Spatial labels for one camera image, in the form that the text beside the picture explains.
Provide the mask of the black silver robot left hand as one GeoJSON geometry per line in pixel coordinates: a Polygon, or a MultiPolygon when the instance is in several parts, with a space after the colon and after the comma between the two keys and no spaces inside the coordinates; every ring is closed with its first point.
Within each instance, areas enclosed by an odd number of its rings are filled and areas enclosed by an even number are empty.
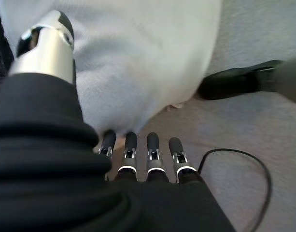
{"type": "Polygon", "coordinates": [[[113,181],[105,134],[84,123],[75,87],[73,30],[53,10],[23,34],[0,86],[0,232],[232,232],[198,171],[173,137],[177,182],[161,164],[159,138],[147,136],[147,179],[137,180],[137,136],[126,136],[113,181]]]}

